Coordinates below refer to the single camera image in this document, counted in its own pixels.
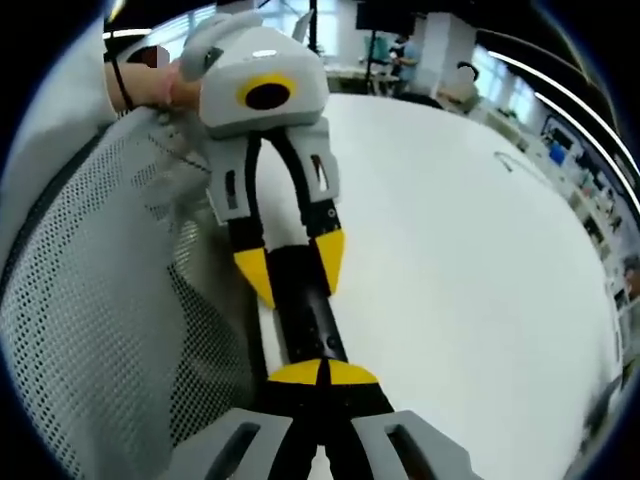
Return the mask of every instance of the yellow circle marking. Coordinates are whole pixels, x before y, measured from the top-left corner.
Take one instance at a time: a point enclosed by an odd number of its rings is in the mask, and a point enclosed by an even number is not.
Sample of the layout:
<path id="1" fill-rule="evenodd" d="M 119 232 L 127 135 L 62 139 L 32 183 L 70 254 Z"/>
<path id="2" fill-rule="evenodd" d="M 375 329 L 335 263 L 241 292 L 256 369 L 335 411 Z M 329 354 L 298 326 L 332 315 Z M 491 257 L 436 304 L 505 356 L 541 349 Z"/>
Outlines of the yellow circle marking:
<path id="1" fill-rule="evenodd" d="M 280 73 L 267 73 L 265 75 L 256 75 L 251 77 L 247 82 L 242 85 L 236 92 L 236 100 L 242 106 L 247 106 L 247 95 L 251 90 L 261 85 L 268 83 L 275 83 L 276 85 L 282 85 L 289 90 L 289 96 L 293 97 L 296 93 L 296 82 L 291 78 L 286 77 Z"/>

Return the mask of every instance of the ceiling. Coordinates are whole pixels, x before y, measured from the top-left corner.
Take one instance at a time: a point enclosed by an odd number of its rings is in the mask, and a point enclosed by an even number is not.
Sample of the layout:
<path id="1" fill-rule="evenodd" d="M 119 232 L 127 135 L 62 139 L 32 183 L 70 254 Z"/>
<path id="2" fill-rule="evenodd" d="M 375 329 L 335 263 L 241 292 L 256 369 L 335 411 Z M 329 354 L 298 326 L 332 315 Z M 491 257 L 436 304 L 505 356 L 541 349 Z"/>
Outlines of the ceiling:
<path id="1" fill-rule="evenodd" d="M 220 0 L 218 3 L 226 4 L 233 1 Z M 109 25 L 108 30 L 152 28 L 182 13 L 210 3 L 207 0 L 175 2 L 128 0 L 118 17 Z M 393 5 L 394 8 L 415 11 L 416 3 L 418 2 L 414 0 L 394 0 Z M 628 70 L 629 66 L 625 62 L 615 61 L 616 56 L 607 50 L 611 48 L 611 39 L 624 44 L 624 42 L 630 42 L 633 36 L 632 28 L 622 28 L 625 25 L 625 15 L 620 7 L 605 11 L 601 5 L 589 7 L 581 2 L 577 10 L 576 7 L 555 5 L 573 2 L 553 2 L 553 6 L 549 6 L 548 2 L 542 6 L 540 2 L 535 2 L 538 6 L 534 7 L 532 2 L 515 0 L 509 2 L 429 0 L 419 3 L 424 5 L 419 8 L 419 13 L 450 11 L 478 28 L 477 41 L 487 49 L 519 60 L 564 85 L 595 110 L 607 124 L 618 129 L 632 151 L 638 151 L 636 147 L 640 147 L 640 144 L 636 145 L 635 135 L 632 135 L 633 129 L 630 126 L 640 121 L 640 115 L 635 113 L 640 111 L 640 108 L 636 109 L 634 105 L 634 108 L 628 108 L 627 112 L 618 112 L 614 118 L 609 102 L 610 95 L 602 86 L 603 79 L 606 79 L 609 84 L 615 81 L 617 88 L 612 89 L 613 95 L 611 95 L 616 100 L 615 103 L 622 107 L 630 105 L 628 98 L 621 99 L 619 94 L 623 85 L 619 80 L 624 77 L 625 68 Z M 623 0 L 607 2 L 608 5 L 618 3 L 624 5 Z M 571 41 L 566 40 L 568 38 L 566 33 L 561 34 L 559 31 L 570 32 Z M 114 45 L 115 50 L 121 50 L 135 40 L 137 39 L 114 39 L 111 43 L 117 44 L 117 46 Z M 578 51 L 576 45 L 580 45 L 580 54 L 576 53 Z M 596 64 L 599 65 L 601 72 L 605 72 L 604 75 L 594 75 L 593 66 Z M 605 148 L 617 148 L 610 136 L 575 102 L 539 78 L 521 69 L 515 67 L 512 69 L 534 90 L 551 99 L 576 118 Z M 631 91 L 634 87 L 629 82 L 624 85 L 624 88 L 630 88 Z"/>

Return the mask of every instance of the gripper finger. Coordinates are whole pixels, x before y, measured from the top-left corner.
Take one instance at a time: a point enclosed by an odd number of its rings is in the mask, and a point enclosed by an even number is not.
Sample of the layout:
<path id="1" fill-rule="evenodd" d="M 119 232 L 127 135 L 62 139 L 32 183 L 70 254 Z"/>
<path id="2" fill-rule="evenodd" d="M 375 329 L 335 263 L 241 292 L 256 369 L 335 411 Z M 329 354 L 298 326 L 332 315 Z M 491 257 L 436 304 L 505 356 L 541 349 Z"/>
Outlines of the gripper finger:
<path id="1" fill-rule="evenodd" d="M 289 127 L 286 135 L 302 166 L 311 203 L 337 198 L 340 177 L 338 162 L 331 153 L 327 119 L 320 117 L 313 125 Z"/>
<path id="2" fill-rule="evenodd" d="M 248 137 L 209 139 L 203 144 L 211 169 L 207 193 L 221 224 L 251 215 L 251 193 L 247 191 Z"/>

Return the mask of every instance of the window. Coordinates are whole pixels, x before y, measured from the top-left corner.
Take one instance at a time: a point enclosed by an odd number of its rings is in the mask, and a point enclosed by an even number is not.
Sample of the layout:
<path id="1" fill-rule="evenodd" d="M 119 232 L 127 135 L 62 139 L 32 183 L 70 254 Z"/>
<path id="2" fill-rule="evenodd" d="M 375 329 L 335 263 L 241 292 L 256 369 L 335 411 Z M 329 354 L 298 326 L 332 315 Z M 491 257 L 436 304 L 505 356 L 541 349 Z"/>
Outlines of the window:
<path id="1" fill-rule="evenodd" d="M 338 0 L 318 0 L 318 46 L 325 57 L 338 55 L 337 4 Z M 264 17 L 264 26 L 291 35 L 298 18 L 308 10 L 309 0 L 270 0 L 259 12 Z"/>
<path id="2" fill-rule="evenodd" d="M 338 0 L 318 0 L 318 45 L 325 57 L 338 55 L 337 3 Z M 270 0 L 259 12 L 264 17 L 264 26 L 291 35 L 298 18 L 308 10 L 309 0 Z M 154 29 L 145 39 L 145 45 L 166 48 L 173 61 L 182 54 L 189 33 L 214 13 L 215 6 L 207 6 L 176 17 Z"/>
<path id="3" fill-rule="evenodd" d="M 527 123 L 535 102 L 533 89 L 520 77 L 516 77 L 513 93 L 509 99 L 509 109 L 516 112 L 521 123 Z"/>
<path id="4" fill-rule="evenodd" d="M 479 46 L 476 46 L 473 51 L 471 63 L 480 72 L 478 80 L 476 80 L 478 93 L 493 103 L 497 102 L 502 84 L 507 77 L 507 66 Z"/>

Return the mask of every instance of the white table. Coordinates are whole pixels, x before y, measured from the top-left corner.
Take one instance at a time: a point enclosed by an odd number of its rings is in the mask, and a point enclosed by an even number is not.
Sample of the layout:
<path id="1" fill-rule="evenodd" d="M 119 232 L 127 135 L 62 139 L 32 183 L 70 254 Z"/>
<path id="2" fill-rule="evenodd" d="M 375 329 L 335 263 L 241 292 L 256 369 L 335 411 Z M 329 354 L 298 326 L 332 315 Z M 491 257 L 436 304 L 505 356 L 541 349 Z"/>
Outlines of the white table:
<path id="1" fill-rule="evenodd" d="M 347 246 L 332 306 L 352 363 L 464 446 L 484 480 L 557 480 L 600 382 L 615 378 L 615 312 L 600 259 L 526 156 L 465 118 L 332 95 Z M 258 163 L 270 247 L 304 241 L 272 148 Z M 261 307 L 269 371 L 282 365 Z M 330 479 L 320 455 L 310 478 Z"/>

